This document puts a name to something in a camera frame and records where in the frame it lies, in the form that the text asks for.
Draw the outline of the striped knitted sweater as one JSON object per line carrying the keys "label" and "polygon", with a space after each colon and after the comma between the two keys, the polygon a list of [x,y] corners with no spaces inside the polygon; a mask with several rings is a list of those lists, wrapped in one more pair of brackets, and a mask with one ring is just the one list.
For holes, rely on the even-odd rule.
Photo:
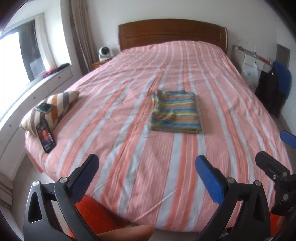
{"label": "striped knitted sweater", "polygon": [[197,97],[185,90],[156,90],[152,95],[151,130],[174,133],[199,133],[202,130]]}

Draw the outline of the dark clothes on bench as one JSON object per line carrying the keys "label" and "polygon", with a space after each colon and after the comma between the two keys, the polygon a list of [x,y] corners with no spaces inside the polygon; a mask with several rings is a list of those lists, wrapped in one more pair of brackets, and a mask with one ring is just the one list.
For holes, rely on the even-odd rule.
{"label": "dark clothes on bench", "polygon": [[55,74],[55,73],[57,73],[57,72],[59,72],[59,71],[65,69],[65,68],[68,67],[68,66],[70,66],[70,63],[64,63],[64,64],[60,65],[60,66],[57,67],[57,68],[51,69],[51,70],[47,71],[47,72],[43,75],[43,78],[46,78],[46,77],[48,77],[48,76],[50,76],[50,75],[52,75],[52,74]]}

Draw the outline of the orange fuzzy blanket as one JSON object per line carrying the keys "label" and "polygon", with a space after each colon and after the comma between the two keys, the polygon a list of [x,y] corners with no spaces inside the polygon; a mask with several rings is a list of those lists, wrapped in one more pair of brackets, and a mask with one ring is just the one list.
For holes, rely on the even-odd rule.
{"label": "orange fuzzy blanket", "polygon": [[185,234],[172,237],[157,233],[153,227],[147,225],[131,226],[123,218],[108,211],[94,199],[85,196],[76,204],[91,230],[101,240],[186,240]]}

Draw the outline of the blue cloth on chair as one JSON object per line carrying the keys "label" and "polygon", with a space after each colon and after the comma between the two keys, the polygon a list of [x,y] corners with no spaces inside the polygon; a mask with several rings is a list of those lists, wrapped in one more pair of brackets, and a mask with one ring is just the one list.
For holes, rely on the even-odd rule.
{"label": "blue cloth on chair", "polygon": [[289,69],[281,62],[274,61],[273,68],[277,75],[278,90],[284,95],[287,100],[292,86],[292,75]]}

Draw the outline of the smartphone with lit screen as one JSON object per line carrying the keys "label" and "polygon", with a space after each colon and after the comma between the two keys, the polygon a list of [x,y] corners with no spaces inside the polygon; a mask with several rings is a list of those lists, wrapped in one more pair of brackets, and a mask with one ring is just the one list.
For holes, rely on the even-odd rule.
{"label": "smartphone with lit screen", "polygon": [[53,138],[48,122],[42,120],[37,124],[36,130],[45,153],[50,153],[56,147],[56,141]]}

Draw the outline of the white plastic bag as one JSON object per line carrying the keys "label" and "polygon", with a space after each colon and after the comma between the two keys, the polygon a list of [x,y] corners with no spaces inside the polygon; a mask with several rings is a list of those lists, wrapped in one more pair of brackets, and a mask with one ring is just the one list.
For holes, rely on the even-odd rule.
{"label": "white plastic bag", "polygon": [[245,62],[243,62],[241,75],[247,84],[247,86],[251,89],[252,92],[255,92],[258,86],[258,68],[256,62],[251,66]]}

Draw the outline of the white desk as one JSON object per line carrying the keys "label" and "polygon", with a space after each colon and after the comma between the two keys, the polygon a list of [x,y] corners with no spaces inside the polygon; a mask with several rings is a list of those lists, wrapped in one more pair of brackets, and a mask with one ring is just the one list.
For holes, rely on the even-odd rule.
{"label": "white desk", "polygon": [[248,65],[248,66],[257,66],[258,71],[265,71],[269,72],[269,70],[272,68],[273,63],[269,60],[267,60],[264,57],[261,57],[255,52],[252,52],[250,50],[247,50],[243,48],[240,45],[232,45],[232,56],[235,51],[240,51],[243,53],[243,61],[242,61],[242,66]]}

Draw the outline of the pink striped bed cover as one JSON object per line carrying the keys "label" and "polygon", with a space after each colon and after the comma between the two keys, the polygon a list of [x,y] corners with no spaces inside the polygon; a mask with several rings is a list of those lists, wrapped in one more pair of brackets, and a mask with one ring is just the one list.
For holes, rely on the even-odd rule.
{"label": "pink striped bed cover", "polygon": [[27,154],[53,180],[97,155],[87,195],[130,222],[201,231],[217,204],[196,172],[199,155],[239,183],[260,181],[269,206],[273,182],[256,154],[265,151],[291,168],[273,118],[213,44],[127,49],[70,90],[79,96],[53,130],[56,147],[46,153],[26,132]]}

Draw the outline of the smartphone on pillow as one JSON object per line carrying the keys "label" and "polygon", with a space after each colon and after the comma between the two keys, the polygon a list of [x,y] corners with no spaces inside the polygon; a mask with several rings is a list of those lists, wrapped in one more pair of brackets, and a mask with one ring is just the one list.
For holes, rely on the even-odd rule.
{"label": "smartphone on pillow", "polygon": [[41,104],[35,107],[35,110],[41,113],[49,113],[54,107],[55,105],[53,104],[42,102]]}

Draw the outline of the striped throw pillow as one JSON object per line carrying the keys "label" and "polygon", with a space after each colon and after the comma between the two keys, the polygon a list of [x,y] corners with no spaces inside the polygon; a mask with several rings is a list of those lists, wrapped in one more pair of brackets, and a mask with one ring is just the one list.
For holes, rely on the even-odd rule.
{"label": "striped throw pillow", "polygon": [[78,96],[79,91],[66,91],[44,99],[23,117],[20,128],[37,135],[37,124],[46,120],[50,130],[53,131]]}

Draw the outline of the wooden nightstand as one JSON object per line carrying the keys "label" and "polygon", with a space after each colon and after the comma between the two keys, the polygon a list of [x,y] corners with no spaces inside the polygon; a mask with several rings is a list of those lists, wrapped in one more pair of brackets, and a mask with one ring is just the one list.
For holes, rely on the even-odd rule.
{"label": "wooden nightstand", "polygon": [[96,68],[99,68],[102,65],[106,64],[107,62],[109,62],[110,60],[112,60],[112,58],[107,59],[107,60],[103,60],[103,61],[97,61],[97,62],[95,62],[95,63],[92,64],[92,69],[94,70]]}

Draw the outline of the beige curtain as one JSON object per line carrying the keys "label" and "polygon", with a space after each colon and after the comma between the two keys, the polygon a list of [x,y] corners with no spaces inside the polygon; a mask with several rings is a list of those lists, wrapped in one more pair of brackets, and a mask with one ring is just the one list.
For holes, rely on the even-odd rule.
{"label": "beige curtain", "polygon": [[97,61],[97,49],[88,14],[87,1],[69,1],[70,23],[78,62],[83,75],[92,71],[92,64]]}

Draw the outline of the white round fan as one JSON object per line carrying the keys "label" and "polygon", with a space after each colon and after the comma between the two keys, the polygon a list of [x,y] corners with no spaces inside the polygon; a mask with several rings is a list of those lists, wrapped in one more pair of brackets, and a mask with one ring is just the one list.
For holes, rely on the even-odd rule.
{"label": "white round fan", "polygon": [[108,47],[101,47],[99,49],[99,61],[102,62],[102,61],[106,61],[106,60],[109,60],[112,58],[111,56],[111,51]]}

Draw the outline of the brown wooden headboard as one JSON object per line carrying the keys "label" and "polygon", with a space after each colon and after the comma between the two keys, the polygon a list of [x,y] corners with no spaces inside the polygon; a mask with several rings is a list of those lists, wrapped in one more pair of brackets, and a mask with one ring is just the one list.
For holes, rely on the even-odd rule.
{"label": "brown wooden headboard", "polygon": [[171,41],[202,41],[228,50],[228,32],[212,23],[184,19],[151,19],[118,26],[120,50]]}

